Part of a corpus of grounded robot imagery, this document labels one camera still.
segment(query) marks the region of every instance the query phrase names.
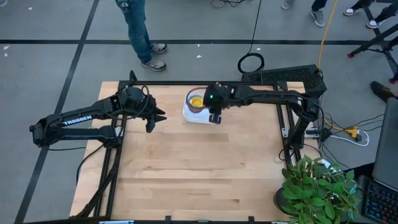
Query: wooden table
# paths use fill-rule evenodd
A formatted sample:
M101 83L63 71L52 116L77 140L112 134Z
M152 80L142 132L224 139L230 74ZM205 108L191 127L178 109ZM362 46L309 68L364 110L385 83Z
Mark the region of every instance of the wooden table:
M304 91L302 83L288 86ZM99 99L114 94L117 87L118 82L103 82ZM145 132L145 121L127 122L112 219L164 220L171 215L172 220L288 220L272 201L285 167L278 159L282 139L275 105L230 108L223 111L220 125L195 124L182 116L185 95L195 86L148 87L167 120L157 123L151 134ZM95 120L93 126L109 123ZM314 139L305 143L317 148ZM85 156L98 146L98 141L89 141ZM97 190L104 152L84 163L71 215ZM301 154L319 156L307 146ZM101 214L107 198L105 193Z

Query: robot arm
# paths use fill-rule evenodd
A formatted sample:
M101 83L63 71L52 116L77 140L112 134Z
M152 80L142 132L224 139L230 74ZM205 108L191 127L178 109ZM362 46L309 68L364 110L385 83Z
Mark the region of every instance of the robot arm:
M49 147L61 140L97 139L106 147L118 145L118 133L112 126L92 129L65 128L91 119L111 119L119 115L131 116L147 120L146 131L152 132L155 123L163 121L164 111L156 107L155 98L144 94L142 89L127 86L115 95L99 100L93 105L62 114L51 114L30 126L34 144L39 147Z
M248 106L252 103L287 105L298 116L298 122L290 127L287 143L292 148L303 148L305 130L310 122L318 119L319 102L297 91L254 90L250 86L210 85L206 88L203 105L209 109L212 123L221 123L221 111L230 106Z

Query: jeans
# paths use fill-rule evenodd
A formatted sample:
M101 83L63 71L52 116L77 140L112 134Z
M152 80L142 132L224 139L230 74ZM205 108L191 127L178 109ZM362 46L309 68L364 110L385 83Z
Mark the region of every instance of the jeans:
M313 4L312 4L312 7L311 7L312 11L318 12L319 9L321 9L321 8L323 8L323 7L326 6L326 2L327 2L327 1L328 1L328 0L315 0L315 1L313 2Z
M369 7L373 3L373 0L359 0L353 7L354 10ZM398 0L394 0L394 2L389 6L385 7L379 16L377 16L374 20L376 22L381 22L386 20L392 16L395 16L398 12Z
M116 0L129 27L129 39L141 63L152 60L150 51L153 44L149 40L145 26L145 0Z

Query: green plant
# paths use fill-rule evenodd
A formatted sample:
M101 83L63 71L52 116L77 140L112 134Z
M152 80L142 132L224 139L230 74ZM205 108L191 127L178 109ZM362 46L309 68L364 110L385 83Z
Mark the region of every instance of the green plant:
M282 169L285 206L290 223L338 224L343 215L350 220L358 214L354 172L344 174L340 165L326 168L321 158L304 156L296 166Z

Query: keyboard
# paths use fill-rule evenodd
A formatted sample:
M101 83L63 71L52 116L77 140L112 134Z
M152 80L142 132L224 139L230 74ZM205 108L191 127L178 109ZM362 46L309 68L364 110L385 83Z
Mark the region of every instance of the keyboard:
M363 202L365 217L379 223L398 224L398 192L371 180Z

